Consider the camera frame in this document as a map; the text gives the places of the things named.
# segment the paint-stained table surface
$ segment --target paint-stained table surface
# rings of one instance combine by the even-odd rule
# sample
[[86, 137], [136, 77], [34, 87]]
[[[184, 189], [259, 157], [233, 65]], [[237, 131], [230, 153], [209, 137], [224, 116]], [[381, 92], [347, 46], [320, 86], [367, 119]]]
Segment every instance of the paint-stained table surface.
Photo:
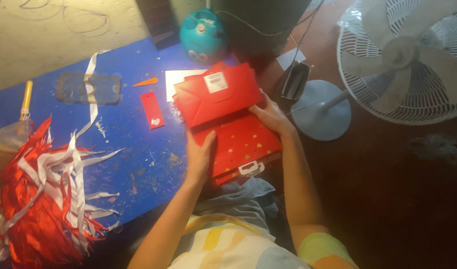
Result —
[[[36, 126], [52, 113], [53, 144], [70, 140], [70, 133], [89, 122], [88, 104], [65, 104], [56, 100], [59, 76], [62, 73], [85, 73], [89, 59], [66, 66], [33, 79], [29, 107]], [[225, 63], [235, 65], [233, 58]], [[208, 69], [184, 56], [177, 44], [157, 51], [149, 39], [100, 54], [94, 74], [118, 76], [122, 79], [121, 100], [116, 105], [98, 107], [94, 125], [78, 144], [94, 150], [112, 152], [116, 156], [84, 170], [85, 193], [105, 191], [120, 193], [116, 199], [88, 201], [101, 208], [120, 212], [99, 219], [105, 227], [124, 224], [154, 207], [172, 199], [183, 182], [186, 170], [185, 126], [177, 109], [166, 102], [166, 70]], [[156, 77], [155, 85], [130, 87]], [[25, 83], [0, 91], [0, 128], [19, 120]], [[165, 120], [165, 126], [150, 130], [140, 95], [153, 91]]]

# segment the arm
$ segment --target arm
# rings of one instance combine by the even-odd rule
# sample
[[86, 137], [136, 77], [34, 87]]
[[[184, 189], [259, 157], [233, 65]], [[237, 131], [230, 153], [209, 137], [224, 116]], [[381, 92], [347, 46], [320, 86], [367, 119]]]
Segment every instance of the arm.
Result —
[[185, 225], [207, 181], [210, 148], [216, 137], [217, 134], [212, 131], [204, 144], [198, 146], [192, 134], [187, 132], [187, 176], [184, 184], [137, 249], [130, 260], [129, 269], [165, 269], [170, 265]]
[[292, 241], [298, 251], [303, 240], [312, 233], [327, 233], [322, 223], [322, 210], [303, 146], [297, 130], [286, 118], [277, 104], [263, 93], [267, 107], [256, 105], [249, 108], [267, 127], [279, 133], [284, 150], [282, 162], [284, 168], [285, 207], [292, 234]]

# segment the yellow pen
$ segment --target yellow pen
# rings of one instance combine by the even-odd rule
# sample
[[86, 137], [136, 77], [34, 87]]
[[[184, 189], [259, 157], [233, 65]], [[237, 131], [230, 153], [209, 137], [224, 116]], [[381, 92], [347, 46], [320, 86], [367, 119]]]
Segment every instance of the yellow pen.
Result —
[[32, 81], [28, 80], [26, 82], [26, 91], [24, 92], [24, 100], [22, 101], [21, 107], [21, 118], [20, 120], [25, 120], [27, 114], [29, 114], [29, 103], [31, 103], [31, 92], [32, 92]]

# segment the gray towel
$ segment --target gray towel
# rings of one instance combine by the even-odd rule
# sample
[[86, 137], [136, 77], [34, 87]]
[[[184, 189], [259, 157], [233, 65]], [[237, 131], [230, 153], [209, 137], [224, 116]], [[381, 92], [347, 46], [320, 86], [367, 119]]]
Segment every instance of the gray towel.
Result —
[[266, 217], [276, 217], [278, 208], [270, 195], [275, 188], [267, 181], [250, 178], [240, 186], [231, 182], [213, 190], [215, 198], [198, 202], [194, 214], [198, 216], [223, 213], [270, 232]]

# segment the white fan grille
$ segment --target white fan grille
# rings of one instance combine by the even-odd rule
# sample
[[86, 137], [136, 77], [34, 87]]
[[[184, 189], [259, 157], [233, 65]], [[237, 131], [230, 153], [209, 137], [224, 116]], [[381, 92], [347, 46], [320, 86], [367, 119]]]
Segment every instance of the white fan grille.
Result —
[[[417, 5], [423, 0], [388, 0], [386, 5], [390, 29], [395, 36]], [[381, 113], [370, 106], [384, 94], [394, 77], [394, 71], [375, 76], [352, 76], [341, 70], [341, 52], [346, 50], [357, 56], [375, 57], [382, 54], [363, 31], [359, 12], [363, 0], [357, 0], [345, 15], [338, 39], [339, 70], [345, 86], [352, 97], [374, 115], [399, 124], [433, 124], [457, 116], [457, 104], [448, 102], [446, 91], [440, 78], [420, 62], [413, 63], [408, 95], [401, 106], [391, 113]], [[426, 30], [418, 40], [423, 44], [436, 46], [457, 57], [457, 12], [453, 16], [438, 21]]]

